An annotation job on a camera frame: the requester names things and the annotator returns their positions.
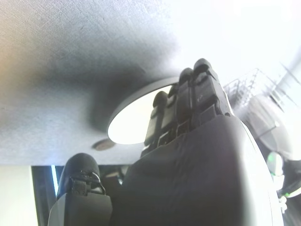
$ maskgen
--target back of robotic hand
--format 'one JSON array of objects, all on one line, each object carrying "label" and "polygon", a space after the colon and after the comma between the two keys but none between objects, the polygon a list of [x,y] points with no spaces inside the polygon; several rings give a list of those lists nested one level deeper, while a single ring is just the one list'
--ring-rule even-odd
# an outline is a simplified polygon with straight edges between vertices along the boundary
[{"label": "back of robotic hand", "polygon": [[206,60],[153,106],[146,148],[112,200],[110,225],[283,225],[265,161]]}]

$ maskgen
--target white wall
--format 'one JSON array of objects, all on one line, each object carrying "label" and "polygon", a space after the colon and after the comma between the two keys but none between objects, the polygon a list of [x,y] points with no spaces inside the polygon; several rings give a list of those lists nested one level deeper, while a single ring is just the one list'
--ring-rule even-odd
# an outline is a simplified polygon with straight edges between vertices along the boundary
[{"label": "white wall", "polygon": [[30,166],[0,166],[0,225],[38,226]]}]

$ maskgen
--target textured gray surface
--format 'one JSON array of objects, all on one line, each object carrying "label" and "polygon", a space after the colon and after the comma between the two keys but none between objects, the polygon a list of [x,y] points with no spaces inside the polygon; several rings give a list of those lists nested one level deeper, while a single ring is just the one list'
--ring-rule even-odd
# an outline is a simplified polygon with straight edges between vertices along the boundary
[{"label": "textured gray surface", "polygon": [[0,0],[0,164],[64,164],[78,152],[134,162],[141,145],[91,149],[123,99],[201,57],[223,84],[290,62],[301,40],[294,8],[267,16],[266,6],[217,0]]}]

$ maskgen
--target robotic hand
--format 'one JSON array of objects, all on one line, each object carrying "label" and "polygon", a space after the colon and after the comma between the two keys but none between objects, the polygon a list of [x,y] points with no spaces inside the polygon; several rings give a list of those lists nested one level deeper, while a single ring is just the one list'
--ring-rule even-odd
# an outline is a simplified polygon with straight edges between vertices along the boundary
[{"label": "robotic hand", "polygon": [[64,168],[49,226],[283,225],[264,158],[206,60],[185,69],[153,106],[146,148],[120,193],[111,202],[96,162],[76,155]]}]

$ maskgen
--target bright white light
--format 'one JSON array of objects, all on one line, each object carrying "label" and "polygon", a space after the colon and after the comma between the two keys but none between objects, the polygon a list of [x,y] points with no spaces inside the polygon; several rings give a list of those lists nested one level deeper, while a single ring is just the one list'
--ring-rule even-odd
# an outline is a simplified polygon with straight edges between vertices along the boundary
[{"label": "bright white light", "polygon": [[53,186],[55,187],[55,195],[57,195],[58,182],[57,182],[57,177],[56,177],[55,165],[51,165],[51,172],[52,172]]},{"label": "bright white light", "polygon": [[157,89],[125,107],[111,122],[108,129],[109,138],[123,145],[144,142],[154,98],[160,91],[169,93],[170,88],[171,86]]}]

